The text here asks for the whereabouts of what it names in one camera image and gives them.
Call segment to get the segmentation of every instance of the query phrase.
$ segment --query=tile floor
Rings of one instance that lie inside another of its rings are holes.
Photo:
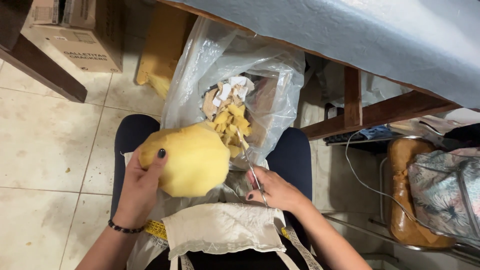
[[[74,269],[109,217],[113,142],[120,121],[133,113],[160,119],[163,101],[149,87],[134,83],[144,42],[139,29],[146,29],[149,20],[132,16],[148,13],[151,6],[133,1],[129,7],[123,74],[85,73],[30,28],[22,31],[86,86],[85,104],[67,101],[0,60],[0,269]],[[302,96],[314,89],[311,80]],[[317,101],[300,99],[296,126],[323,118]],[[343,147],[326,147],[321,141],[310,145],[317,208],[366,225],[378,213],[378,196],[345,169]],[[355,149],[349,156],[359,176],[378,186],[375,157]],[[382,247],[364,234],[335,226],[360,252]]]

